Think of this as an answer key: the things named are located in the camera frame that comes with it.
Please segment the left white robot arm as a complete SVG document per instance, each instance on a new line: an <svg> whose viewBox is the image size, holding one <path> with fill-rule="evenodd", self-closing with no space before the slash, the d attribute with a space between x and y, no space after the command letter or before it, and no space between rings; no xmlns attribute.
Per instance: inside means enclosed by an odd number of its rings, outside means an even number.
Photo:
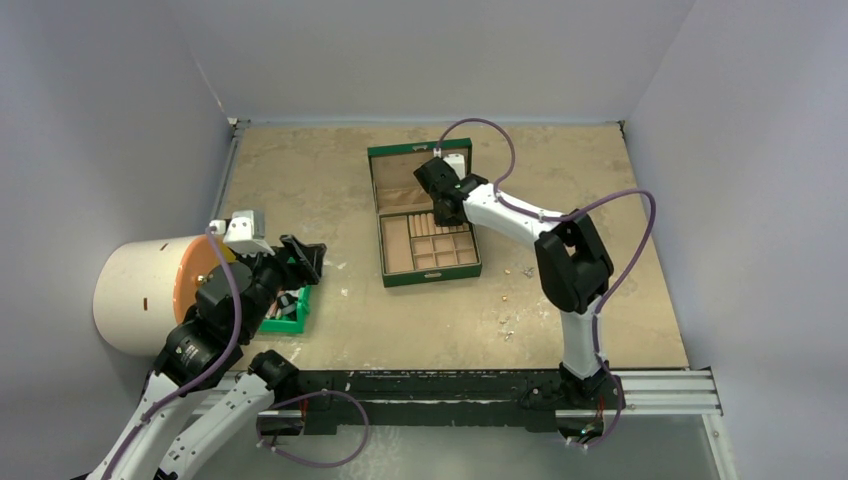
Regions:
<svg viewBox="0 0 848 480"><path fill-rule="evenodd" d="M230 242L216 233L128 243L95 287L101 336L155 358L138 406L91 479L146 479L194 407L243 356L281 291L316 285L323 243L282 236Z"/></svg>

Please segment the green jewelry box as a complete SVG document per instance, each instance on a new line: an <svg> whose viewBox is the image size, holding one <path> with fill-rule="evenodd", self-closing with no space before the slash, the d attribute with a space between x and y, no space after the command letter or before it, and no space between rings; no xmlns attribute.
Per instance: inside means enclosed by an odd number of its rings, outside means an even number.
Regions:
<svg viewBox="0 0 848 480"><path fill-rule="evenodd" d="M386 288L475 278L482 273L474 228L438 226L433 203L413 175L433 158L435 147L434 141L417 141L367 149Z"/></svg>

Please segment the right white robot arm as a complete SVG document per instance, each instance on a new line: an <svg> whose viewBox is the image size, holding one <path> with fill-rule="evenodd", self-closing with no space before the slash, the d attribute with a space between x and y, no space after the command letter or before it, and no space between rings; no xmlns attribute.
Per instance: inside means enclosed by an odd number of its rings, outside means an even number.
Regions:
<svg viewBox="0 0 848 480"><path fill-rule="evenodd" d="M614 267L591 218L566 220L498 191L479 175L461 178L439 157L419 166L414 177L433 202L438 226L485 227L533 249L541 289L560 311L561 364L569 373L561 381L563 397L576 407L596 399L601 391L596 375L606 361L599 306Z"/></svg>

